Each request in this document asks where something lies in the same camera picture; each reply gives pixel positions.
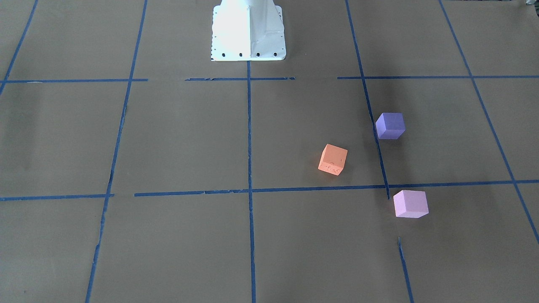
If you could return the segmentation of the light pink foam cube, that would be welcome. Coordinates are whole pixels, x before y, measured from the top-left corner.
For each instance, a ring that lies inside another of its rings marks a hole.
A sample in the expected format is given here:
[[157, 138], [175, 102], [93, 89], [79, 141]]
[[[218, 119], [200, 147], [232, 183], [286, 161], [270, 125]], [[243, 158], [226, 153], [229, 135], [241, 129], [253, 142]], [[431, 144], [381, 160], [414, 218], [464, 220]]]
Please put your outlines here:
[[424, 191], [401, 190], [393, 196], [393, 205], [398, 218], [420, 218], [429, 214]]

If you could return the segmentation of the orange foam cube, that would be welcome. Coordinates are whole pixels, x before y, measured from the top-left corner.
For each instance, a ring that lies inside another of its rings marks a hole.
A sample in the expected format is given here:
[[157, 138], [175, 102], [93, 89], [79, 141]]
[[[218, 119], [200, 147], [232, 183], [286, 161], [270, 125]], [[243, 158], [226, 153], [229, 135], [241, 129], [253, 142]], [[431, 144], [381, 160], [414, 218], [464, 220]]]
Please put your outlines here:
[[340, 175], [344, 169], [347, 155], [347, 149], [326, 144], [321, 154], [318, 170], [325, 171], [332, 175]]

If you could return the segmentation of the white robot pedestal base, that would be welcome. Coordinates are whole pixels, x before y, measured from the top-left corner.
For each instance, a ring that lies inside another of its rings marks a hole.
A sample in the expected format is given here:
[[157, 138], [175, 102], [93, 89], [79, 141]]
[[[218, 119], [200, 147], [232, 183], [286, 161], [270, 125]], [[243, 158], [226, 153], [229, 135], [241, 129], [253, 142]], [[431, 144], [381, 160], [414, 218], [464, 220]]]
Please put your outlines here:
[[273, 0], [222, 0], [212, 17], [212, 61], [286, 58], [283, 10]]

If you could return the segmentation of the dark purple foam cube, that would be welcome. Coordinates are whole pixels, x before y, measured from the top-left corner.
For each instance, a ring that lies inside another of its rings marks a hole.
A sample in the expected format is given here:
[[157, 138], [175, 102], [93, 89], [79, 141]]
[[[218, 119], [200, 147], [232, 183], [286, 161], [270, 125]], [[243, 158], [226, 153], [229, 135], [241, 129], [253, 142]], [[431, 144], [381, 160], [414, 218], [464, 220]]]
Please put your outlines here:
[[375, 122], [378, 139], [399, 139], [406, 131], [402, 113], [381, 113]]

